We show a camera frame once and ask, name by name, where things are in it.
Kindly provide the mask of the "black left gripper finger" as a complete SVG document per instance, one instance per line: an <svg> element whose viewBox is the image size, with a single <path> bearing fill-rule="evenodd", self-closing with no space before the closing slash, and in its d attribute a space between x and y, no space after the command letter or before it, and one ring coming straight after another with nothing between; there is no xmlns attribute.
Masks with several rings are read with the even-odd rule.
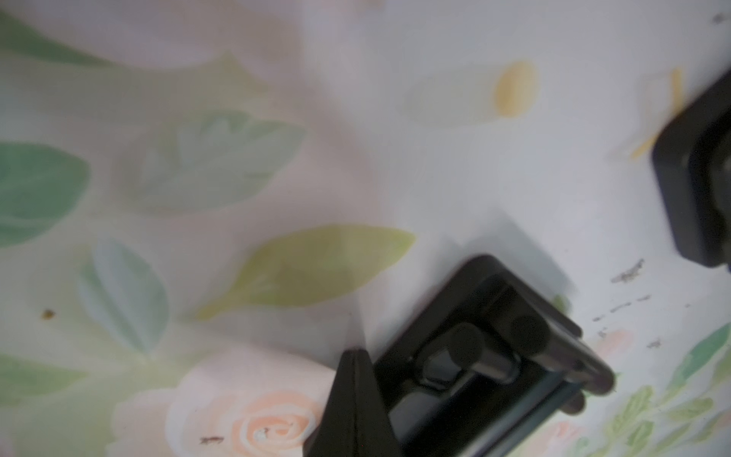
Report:
<svg viewBox="0 0 731 457"><path fill-rule="evenodd" d="M402 454L369 353L363 348L347 350L340 358L320 425L304 443L304 457Z"/></svg>

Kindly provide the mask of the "black phone stand front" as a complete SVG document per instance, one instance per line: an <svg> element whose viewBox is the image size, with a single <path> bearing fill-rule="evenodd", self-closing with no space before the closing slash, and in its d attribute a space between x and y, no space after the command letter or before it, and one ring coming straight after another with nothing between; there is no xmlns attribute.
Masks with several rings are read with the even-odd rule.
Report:
<svg viewBox="0 0 731 457"><path fill-rule="evenodd" d="M613 390L581 328L491 255L468 259L375 364L407 456L505 456Z"/></svg>

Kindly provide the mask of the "black phone stand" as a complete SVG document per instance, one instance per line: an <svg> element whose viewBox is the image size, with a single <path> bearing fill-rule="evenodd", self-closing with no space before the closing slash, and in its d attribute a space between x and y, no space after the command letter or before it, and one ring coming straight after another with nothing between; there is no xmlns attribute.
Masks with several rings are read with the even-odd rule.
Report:
<svg viewBox="0 0 731 457"><path fill-rule="evenodd" d="M662 129L651 154L677 252L730 265L730 73Z"/></svg>
<svg viewBox="0 0 731 457"><path fill-rule="evenodd" d="M375 364L407 456L505 456L613 390L581 328L491 255L468 259Z"/></svg>

